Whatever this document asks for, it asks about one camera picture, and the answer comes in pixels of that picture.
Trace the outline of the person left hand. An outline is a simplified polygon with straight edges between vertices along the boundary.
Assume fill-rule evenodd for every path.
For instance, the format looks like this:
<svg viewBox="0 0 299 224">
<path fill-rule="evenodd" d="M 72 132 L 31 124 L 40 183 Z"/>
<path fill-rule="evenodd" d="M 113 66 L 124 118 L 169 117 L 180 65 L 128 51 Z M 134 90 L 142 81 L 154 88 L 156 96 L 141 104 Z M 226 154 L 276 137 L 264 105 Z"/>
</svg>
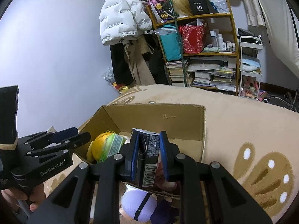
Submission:
<svg viewBox="0 0 299 224">
<path fill-rule="evenodd" d="M 4 201 L 14 212 L 17 212 L 20 209 L 18 200 L 26 201 L 27 199 L 29 199 L 31 201 L 29 209 L 30 211 L 34 212 L 46 198 L 43 183 L 36 186 L 32 190 L 31 195 L 29 197 L 24 192 L 20 191 L 15 187 L 1 190 L 1 196 L 4 198 Z"/>
</svg>

